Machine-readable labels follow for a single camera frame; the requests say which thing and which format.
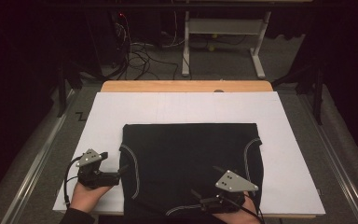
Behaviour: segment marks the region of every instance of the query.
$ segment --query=gray carpet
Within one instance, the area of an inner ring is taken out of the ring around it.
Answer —
[[[240,39],[238,37],[225,37],[223,40],[237,43]],[[301,38],[291,41],[286,41],[283,38],[265,40],[260,51],[260,59],[267,80],[272,81],[287,73],[301,40]],[[247,49],[252,46],[254,41],[254,38],[248,38],[236,46],[213,43],[215,46],[213,52],[207,49],[192,49],[190,54],[192,78],[199,80],[256,79],[250,55],[247,53]],[[198,47],[202,46],[203,42],[201,40],[194,41],[192,44],[193,47]],[[189,77],[180,75],[182,61],[182,49],[180,47],[169,49],[148,47],[148,53],[156,60],[178,63],[179,68],[176,71],[175,78],[189,79]],[[140,79],[157,79],[157,77],[159,79],[172,79],[174,68],[175,66],[171,64],[151,62],[149,71],[153,74],[145,74]],[[104,72],[108,73],[109,68],[105,68]],[[129,69],[127,79],[135,78],[139,74],[139,70]],[[61,186],[66,166],[73,156],[86,123],[79,120],[79,115],[76,112],[83,112],[83,118],[86,118],[95,94],[101,88],[101,83],[84,82],[83,89],[76,93],[73,104],[66,111],[67,118],[52,144],[51,154],[46,166],[18,219],[18,223],[58,223],[62,218],[62,214],[53,212],[52,207],[55,203],[56,192]],[[310,174],[317,189],[321,192],[321,199],[326,211],[325,216],[314,219],[284,219],[282,222],[358,223],[358,219],[352,212],[344,191],[337,181],[336,174],[326,156],[324,142],[317,128],[315,128],[309,109],[304,106],[303,98],[296,95],[294,85],[281,85],[276,91],[281,97],[296,140],[310,169]],[[50,114],[35,130],[34,135],[24,146],[2,181],[0,186],[0,222],[13,201],[36,154],[46,141],[49,130],[57,120],[57,112],[56,101]],[[345,167],[348,168],[348,173],[354,185],[358,188],[358,149],[353,143],[345,123],[335,109],[328,91],[324,92],[323,122],[328,138],[331,139],[331,144],[335,148],[339,148],[339,156]],[[278,219],[274,218],[267,218],[267,222],[280,223]]]

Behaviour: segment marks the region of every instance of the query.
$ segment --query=fabric seam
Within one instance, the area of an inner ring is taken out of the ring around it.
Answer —
[[[174,208],[170,209],[165,215],[169,216],[171,213],[176,212],[178,210],[193,209],[193,208],[200,208],[200,207],[201,207],[200,204],[177,206],[177,207],[174,207]]]
[[[129,147],[127,147],[124,144],[121,144],[121,146],[130,152],[130,154],[132,155],[133,163],[135,164],[136,191],[131,196],[133,199],[135,199],[139,194],[139,188],[140,188],[140,180],[139,180],[139,173],[138,173],[138,160],[136,159],[135,153],[133,153],[133,151]]]
[[[254,142],[258,142],[258,141],[260,141],[260,138],[255,138],[255,139],[253,139],[252,141],[250,141],[250,142],[246,145],[245,150],[243,151],[243,158],[244,158],[244,162],[245,162],[246,177],[247,177],[247,179],[248,179],[250,182],[252,182],[252,180],[251,180],[251,177],[250,177],[250,175],[249,175],[248,149],[249,149],[249,147],[250,147]]]

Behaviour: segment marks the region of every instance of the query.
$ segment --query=dark background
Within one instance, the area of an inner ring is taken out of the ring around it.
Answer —
[[[65,73],[68,78],[77,78],[79,71],[99,74],[101,65],[111,63],[117,56],[114,50],[105,50],[117,48],[110,21],[111,15],[117,12],[109,13],[51,12],[33,0],[0,0],[0,180],[51,108],[50,94],[57,87],[58,68],[62,64],[64,68],[71,67]],[[263,12],[253,11],[245,17],[259,13]],[[158,46],[161,30],[174,33],[174,21],[168,19],[171,18],[168,12],[127,11],[125,14],[133,37]],[[227,14],[197,16],[226,17]],[[179,35],[184,30],[183,17],[184,13],[178,12]],[[293,70],[315,55],[324,57],[325,84],[358,146],[358,3],[351,10],[329,13],[313,14],[304,10],[272,13],[268,37],[285,35],[290,39],[304,33],[308,35]],[[80,68],[73,67],[73,62]]]

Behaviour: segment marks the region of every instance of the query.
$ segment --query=wooden table edge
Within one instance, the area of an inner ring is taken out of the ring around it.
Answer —
[[[111,80],[101,92],[253,92],[273,91],[265,80]]]

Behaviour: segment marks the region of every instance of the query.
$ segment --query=metal bracket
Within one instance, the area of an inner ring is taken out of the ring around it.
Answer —
[[[82,158],[80,158],[80,161],[76,164],[76,167],[84,166],[95,161],[100,161],[102,159],[103,157],[100,154],[98,154],[92,148],[89,148],[89,150],[83,154]]]
[[[240,175],[227,170],[216,182],[216,187],[228,192],[257,191],[258,186],[244,179]]]

